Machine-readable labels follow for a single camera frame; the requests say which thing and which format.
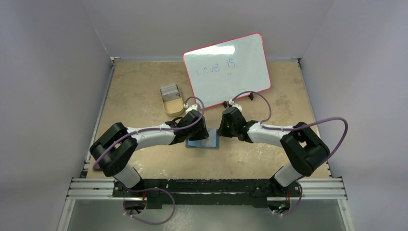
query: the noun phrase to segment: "white panel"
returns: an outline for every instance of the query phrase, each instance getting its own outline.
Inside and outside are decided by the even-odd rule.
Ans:
[[[262,91],[271,86],[258,33],[186,52],[183,60],[193,93],[206,107],[246,90]]]
[[[254,32],[270,59],[300,58],[334,0],[84,0],[111,56],[178,59]]]
[[[54,231],[110,59],[80,0],[0,0],[0,22],[0,230]]]
[[[337,0],[302,59],[317,119],[343,116],[330,160],[357,230],[408,229],[408,1]],[[329,148],[341,123],[319,126]]]

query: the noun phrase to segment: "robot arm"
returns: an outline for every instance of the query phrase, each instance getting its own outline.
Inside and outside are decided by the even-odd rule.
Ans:
[[[156,127],[126,128],[122,123],[115,123],[90,147],[89,151],[95,159],[98,159],[116,140],[126,134],[134,133],[122,140],[120,146],[109,150],[100,160],[99,166],[105,176],[114,177],[128,188],[137,188],[138,185],[143,185],[143,179],[135,168],[128,165],[133,152],[155,145],[173,145],[186,139],[196,141],[208,138],[204,117],[190,128],[172,131],[172,128],[182,128],[194,123],[200,115],[199,106],[194,104],[186,110],[183,118],[179,117]]]
[[[220,136],[237,137],[240,141],[249,143],[268,143],[282,147],[290,162],[269,180],[272,184],[278,183],[281,187],[287,187],[299,178],[312,175],[330,153],[329,148],[311,128],[287,131],[287,128],[297,128],[302,125],[305,123],[300,122],[288,127],[267,126],[275,130],[266,129],[258,121],[247,122],[242,115],[242,108],[234,103],[224,110],[218,133]]]

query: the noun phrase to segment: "tan container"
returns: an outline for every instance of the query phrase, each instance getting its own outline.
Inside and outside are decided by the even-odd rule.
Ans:
[[[163,109],[166,115],[169,117],[177,117],[184,113],[184,101],[181,96],[180,90],[178,91],[178,93],[180,94],[180,98],[164,102],[162,92],[160,91],[163,102]]]

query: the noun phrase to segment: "wooden tabletop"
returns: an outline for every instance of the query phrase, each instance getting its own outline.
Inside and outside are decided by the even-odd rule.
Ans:
[[[290,126],[299,121],[313,122],[313,114],[298,64],[269,62],[271,89],[262,94],[272,106],[272,118],[266,124]],[[183,99],[192,96],[183,62],[135,62],[117,64],[100,119],[100,137],[113,123],[126,127],[157,126],[173,118],[167,117],[162,105],[160,86],[175,82]],[[237,101],[246,120],[268,117],[268,108],[255,95]],[[205,111],[208,128],[218,128],[224,110],[222,105]],[[129,164],[142,178],[253,179],[270,178],[288,162],[282,148],[262,143],[246,143],[237,138],[220,137],[219,149],[186,148],[185,143],[154,146],[133,154]],[[326,165],[311,178],[328,178]],[[89,169],[87,178],[106,178],[102,172]]]

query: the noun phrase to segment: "eraser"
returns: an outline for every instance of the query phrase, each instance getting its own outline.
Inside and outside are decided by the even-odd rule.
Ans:
[[[187,139],[186,148],[219,148],[219,135],[217,129],[209,128],[207,131],[209,136],[205,140],[190,141]]]

